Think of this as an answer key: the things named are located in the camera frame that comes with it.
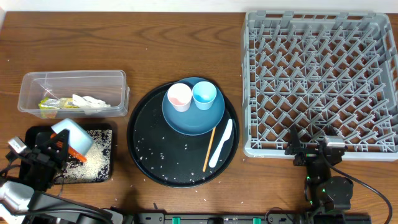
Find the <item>light blue bowl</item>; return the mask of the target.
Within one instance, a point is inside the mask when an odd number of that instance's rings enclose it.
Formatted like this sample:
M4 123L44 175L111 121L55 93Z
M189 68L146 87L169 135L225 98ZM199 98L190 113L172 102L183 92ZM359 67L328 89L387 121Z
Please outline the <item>light blue bowl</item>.
M69 131L68 144L82 156L86 156L94 141L92 137L72 119L66 118L51 126L54 133L58 134L64 129Z

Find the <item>orange carrot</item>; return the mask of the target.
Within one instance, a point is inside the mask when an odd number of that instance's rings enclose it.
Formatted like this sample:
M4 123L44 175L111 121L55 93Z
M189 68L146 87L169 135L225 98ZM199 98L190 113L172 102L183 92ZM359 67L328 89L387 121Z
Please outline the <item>orange carrot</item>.
M57 141L56 143L57 147L62 148L63 147L63 142ZM85 163L87 161L87 158L80 154L78 151L74 150L71 146L68 147L68 153L69 155L73 156L74 158L78 159L79 161Z

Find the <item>yellow green wrapper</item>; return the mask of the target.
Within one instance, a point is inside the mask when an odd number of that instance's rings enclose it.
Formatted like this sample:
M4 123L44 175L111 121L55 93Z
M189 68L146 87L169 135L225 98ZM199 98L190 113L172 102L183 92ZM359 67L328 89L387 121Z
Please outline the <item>yellow green wrapper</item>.
M73 103L72 98L44 98L38 104L40 109L40 116L43 119L54 119L59 110L77 109L78 106Z

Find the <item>white napkin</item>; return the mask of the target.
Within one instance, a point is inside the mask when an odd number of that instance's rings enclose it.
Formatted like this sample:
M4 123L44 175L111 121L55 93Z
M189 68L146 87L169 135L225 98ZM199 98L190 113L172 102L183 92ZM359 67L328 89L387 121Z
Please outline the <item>white napkin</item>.
M105 101L91 96L78 96L73 94L72 100L73 104L82 109L86 115L99 113L111 107L111 105L107 104Z

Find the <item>white rice pile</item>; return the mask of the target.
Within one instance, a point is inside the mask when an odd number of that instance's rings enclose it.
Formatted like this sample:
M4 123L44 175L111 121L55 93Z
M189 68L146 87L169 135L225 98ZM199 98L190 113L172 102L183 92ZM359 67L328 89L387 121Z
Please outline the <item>white rice pile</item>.
M112 130L88 130L94 143L86 154L86 162L69 156L62 173L54 178L55 184L104 182L111 175Z

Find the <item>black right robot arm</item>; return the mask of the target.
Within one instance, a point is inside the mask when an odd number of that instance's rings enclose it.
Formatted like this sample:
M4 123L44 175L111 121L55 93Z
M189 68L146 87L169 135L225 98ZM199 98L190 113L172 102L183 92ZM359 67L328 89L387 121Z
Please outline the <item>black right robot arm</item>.
M335 133L326 135L316 147L302 146L296 127L290 127L285 154L294 156L294 166L306 167L304 196L311 204L311 209L302 215L301 221L344 220L343 212L351 208L353 181L347 177L332 176L331 169L342 161L345 149L343 138Z

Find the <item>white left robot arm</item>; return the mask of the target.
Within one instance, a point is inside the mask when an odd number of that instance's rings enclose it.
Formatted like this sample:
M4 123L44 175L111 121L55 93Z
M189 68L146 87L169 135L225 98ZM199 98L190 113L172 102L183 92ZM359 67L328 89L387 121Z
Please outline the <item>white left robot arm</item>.
M1 170L1 218L8 223L124 223L118 212L47 194L65 167L70 149L92 145L86 131L63 128L45 142L29 147L9 140L9 165Z

